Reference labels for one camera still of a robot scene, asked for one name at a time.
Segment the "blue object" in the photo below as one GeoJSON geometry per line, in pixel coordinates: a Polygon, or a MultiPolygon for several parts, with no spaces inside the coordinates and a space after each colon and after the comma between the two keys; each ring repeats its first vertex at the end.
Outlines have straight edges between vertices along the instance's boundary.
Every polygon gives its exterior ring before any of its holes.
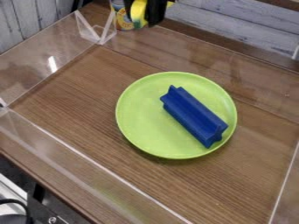
{"type": "Polygon", "coordinates": [[[210,148],[222,139],[222,133],[228,125],[183,87],[170,86],[168,93],[162,96],[160,100],[166,111],[206,148],[210,148]]]}

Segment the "wooden table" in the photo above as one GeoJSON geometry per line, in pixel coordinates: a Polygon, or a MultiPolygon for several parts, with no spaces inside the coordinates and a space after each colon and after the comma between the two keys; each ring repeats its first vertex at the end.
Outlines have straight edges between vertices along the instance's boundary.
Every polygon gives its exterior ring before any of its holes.
{"type": "MultiPolygon", "coordinates": [[[[96,23],[108,11],[93,4],[83,13],[96,23]]],[[[187,221],[248,224],[267,223],[276,202],[298,142],[298,102],[298,73],[156,26],[120,32],[104,46],[92,47],[12,109],[187,221]],[[119,96],[134,81],[162,71],[210,78],[236,103],[234,137],[207,157],[184,161],[151,157],[118,129],[119,96]]],[[[0,140],[7,141],[1,150],[7,158],[92,222],[132,222],[87,191],[89,186],[100,189],[104,176],[69,151],[57,150],[60,145],[43,145],[41,151],[69,172],[53,169],[1,134],[0,140]]],[[[119,193],[124,201],[135,197],[119,193]]],[[[143,204],[134,206],[138,214],[143,204]]]]}

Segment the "white paneling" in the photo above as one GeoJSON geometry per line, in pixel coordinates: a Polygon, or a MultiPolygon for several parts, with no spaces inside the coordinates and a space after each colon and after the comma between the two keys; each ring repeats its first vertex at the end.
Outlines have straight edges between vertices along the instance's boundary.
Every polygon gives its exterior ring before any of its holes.
{"type": "Polygon", "coordinates": [[[23,37],[29,38],[40,29],[36,0],[12,0],[23,37]]]}
{"type": "Polygon", "coordinates": [[[59,18],[64,18],[71,13],[73,0],[56,0],[59,18]]]}
{"type": "Polygon", "coordinates": [[[202,10],[186,4],[178,3],[167,11],[167,17],[252,46],[280,53],[287,57],[291,57],[294,54],[299,43],[299,35],[220,15],[212,11],[202,10]]]}
{"type": "Polygon", "coordinates": [[[0,53],[23,41],[11,1],[0,1],[0,53]]]}
{"type": "Polygon", "coordinates": [[[57,21],[56,0],[37,0],[37,15],[41,28],[57,21]]]}
{"type": "Polygon", "coordinates": [[[299,34],[299,12],[255,0],[180,0],[183,4],[299,34]]]}

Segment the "wood grain surface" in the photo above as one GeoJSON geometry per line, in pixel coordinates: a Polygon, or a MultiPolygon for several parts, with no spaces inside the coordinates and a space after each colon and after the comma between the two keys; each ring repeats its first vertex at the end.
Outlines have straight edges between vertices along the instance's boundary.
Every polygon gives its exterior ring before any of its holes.
{"type": "MultiPolygon", "coordinates": [[[[95,7],[84,13],[91,23],[105,17],[95,7]]],[[[296,73],[156,27],[120,32],[104,47],[89,49],[12,109],[190,222],[267,223],[298,141],[298,83],[296,73]],[[226,146],[186,161],[144,154],[124,139],[115,119],[127,86],[148,74],[174,70],[216,81],[238,107],[238,129],[226,146]]],[[[4,155],[93,222],[127,223],[65,173],[4,135],[0,141],[4,155]]],[[[80,161],[73,165],[71,153],[52,147],[41,147],[44,155],[100,186],[104,180],[92,167],[80,161]]]]}

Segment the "green plate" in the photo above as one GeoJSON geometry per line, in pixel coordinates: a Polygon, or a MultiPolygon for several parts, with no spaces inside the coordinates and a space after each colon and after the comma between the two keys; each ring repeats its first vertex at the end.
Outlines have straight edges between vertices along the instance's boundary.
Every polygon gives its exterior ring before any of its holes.
{"type": "Polygon", "coordinates": [[[156,73],[126,89],[116,104],[116,122],[126,138],[140,150],[160,158],[196,158],[214,152],[230,140],[238,111],[228,93],[211,80],[191,73],[156,73]],[[228,124],[222,140],[210,149],[164,110],[160,97],[171,85],[183,87],[228,124]]]}

